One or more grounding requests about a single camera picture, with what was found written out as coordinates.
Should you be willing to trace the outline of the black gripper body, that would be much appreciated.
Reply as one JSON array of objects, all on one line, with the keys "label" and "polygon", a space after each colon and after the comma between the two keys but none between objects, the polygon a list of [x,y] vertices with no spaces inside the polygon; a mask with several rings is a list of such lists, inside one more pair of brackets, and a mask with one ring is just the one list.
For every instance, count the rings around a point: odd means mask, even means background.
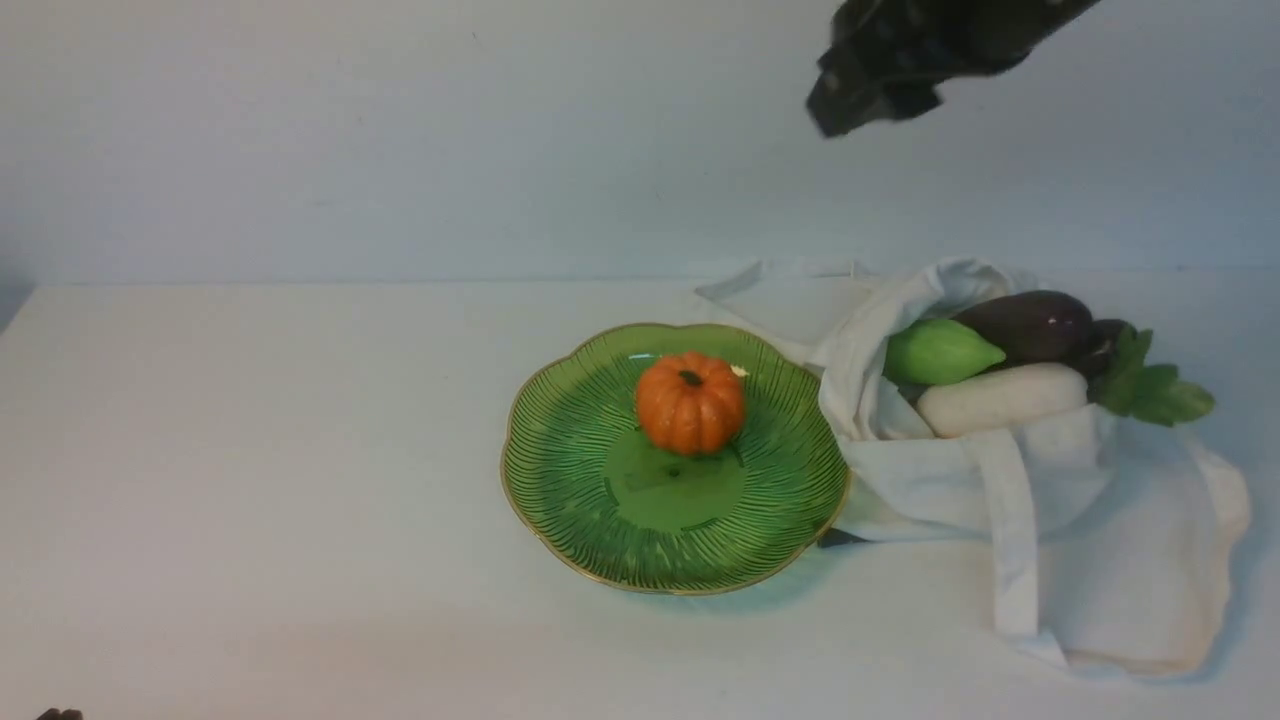
[{"label": "black gripper body", "polygon": [[942,102],[940,86],[1002,74],[1093,1],[845,1],[806,111],[826,138],[904,122]]}]

